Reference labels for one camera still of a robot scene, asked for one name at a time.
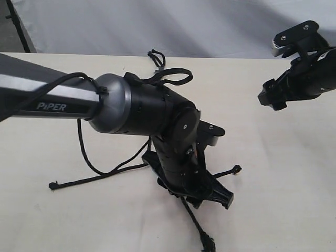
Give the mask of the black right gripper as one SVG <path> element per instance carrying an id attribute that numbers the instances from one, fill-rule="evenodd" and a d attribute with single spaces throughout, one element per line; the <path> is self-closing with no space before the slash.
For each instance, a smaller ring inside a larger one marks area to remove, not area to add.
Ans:
<path id="1" fill-rule="evenodd" d="M 277 79 L 270 79 L 262 86 L 258 95 L 261 105 L 272 107 L 275 111 L 287 107 L 288 101 L 312 100 L 313 94 L 306 94 L 305 87 L 308 82 L 299 80 L 307 74 L 315 63 L 315 59 L 294 59 L 290 62 L 290 68 Z"/>

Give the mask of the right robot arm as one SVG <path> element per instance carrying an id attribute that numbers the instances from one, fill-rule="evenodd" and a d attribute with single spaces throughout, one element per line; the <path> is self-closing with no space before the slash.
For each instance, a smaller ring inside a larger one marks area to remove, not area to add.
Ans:
<path id="1" fill-rule="evenodd" d="M 287 107 L 287 102 L 316 99 L 333 90 L 335 47 L 329 47 L 305 60 L 294 59 L 282 75 L 263 84 L 258 100 L 262 106 L 279 111 Z"/>

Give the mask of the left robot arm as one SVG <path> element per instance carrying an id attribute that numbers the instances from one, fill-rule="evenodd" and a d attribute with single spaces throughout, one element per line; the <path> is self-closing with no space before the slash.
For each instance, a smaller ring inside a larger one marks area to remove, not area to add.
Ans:
<path id="1" fill-rule="evenodd" d="M 91 79 L 3 54 L 1 119 L 84 119 L 100 133 L 149 136 L 154 151 L 142 158 L 162 187 L 195 208 L 204 200 L 229 208 L 234 195 L 207 170 L 204 155 L 224 129 L 202 121 L 195 104 L 161 77 L 141 80 L 127 72 Z"/>

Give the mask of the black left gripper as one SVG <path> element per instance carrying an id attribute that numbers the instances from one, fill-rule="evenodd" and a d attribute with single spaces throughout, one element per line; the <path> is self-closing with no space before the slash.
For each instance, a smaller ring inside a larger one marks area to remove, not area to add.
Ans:
<path id="1" fill-rule="evenodd" d="M 229 209 L 234 200 L 233 192 L 213 181 L 205 160 L 193 146 L 180 154 L 172 150 L 146 151 L 142 160 L 157 176 L 158 185 L 171 195 L 184 197 L 194 208 L 199 208 L 203 201 L 212 201 Z"/>

